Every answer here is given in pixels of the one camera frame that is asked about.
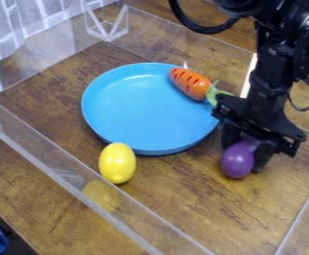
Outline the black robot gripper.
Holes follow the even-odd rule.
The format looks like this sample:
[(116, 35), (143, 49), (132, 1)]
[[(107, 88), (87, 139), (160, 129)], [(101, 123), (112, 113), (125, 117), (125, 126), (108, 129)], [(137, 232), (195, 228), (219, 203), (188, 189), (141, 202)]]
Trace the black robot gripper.
[(244, 133), (260, 141), (254, 152), (252, 172), (259, 172), (274, 153), (294, 156), (306, 134), (284, 116), (283, 108), (291, 83), (272, 86), (255, 71), (248, 77), (244, 98), (216, 95), (211, 115), (220, 120), (220, 145), (227, 149)]

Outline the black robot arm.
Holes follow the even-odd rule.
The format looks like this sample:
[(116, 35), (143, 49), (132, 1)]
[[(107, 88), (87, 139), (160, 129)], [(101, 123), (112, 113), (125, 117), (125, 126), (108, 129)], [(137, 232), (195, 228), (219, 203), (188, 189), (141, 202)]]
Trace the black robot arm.
[(256, 64), (247, 96), (218, 95), (212, 115), (220, 120), (220, 144), (230, 147), (243, 135), (258, 140), (255, 170), (275, 153), (293, 156), (305, 132), (284, 115), (295, 82), (309, 86), (309, 0), (215, 0), (231, 17), (255, 19)]

